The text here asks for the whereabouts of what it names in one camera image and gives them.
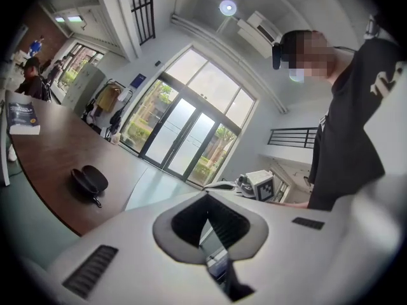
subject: black t-shirt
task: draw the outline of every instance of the black t-shirt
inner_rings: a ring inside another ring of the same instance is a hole
[[[395,85],[403,60],[397,45],[370,39],[335,81],[315,138],[308,208],[331,210],[340,196],[354,194],[384,174],[363,126]]]
[[[31,97],[41,99],[43,95],[41,78],[39,76],[35,76],[30,80],[24,80],[24,82],[17,88],[16,93],[23,93]]]

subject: white cabinet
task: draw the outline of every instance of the white cabinet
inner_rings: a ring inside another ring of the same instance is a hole
[[[102,71],[92,64],[85,64],[70,85],[62,105],[72,109],[78,116],[82,116],[85,106],[103,80],[105,75]]]

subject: air conditioner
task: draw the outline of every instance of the air conditioner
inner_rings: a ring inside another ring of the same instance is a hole
[[[237,22],[240,27],[238,34],[248,41],[264,57],[269,58],[272,55],[272,44],[280,41],[281,32],[269,22],[260,12],[255,11],[253,15]]]

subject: person in blue shirt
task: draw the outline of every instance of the person in blue shirt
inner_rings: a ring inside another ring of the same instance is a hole
[[[31,43],[28,54],[32,58],[35,54],[41,51],[42,47],[42,41],[44,41],[44,36],[41,35],[41,37],[38,40],[35,40],[34,42]]]

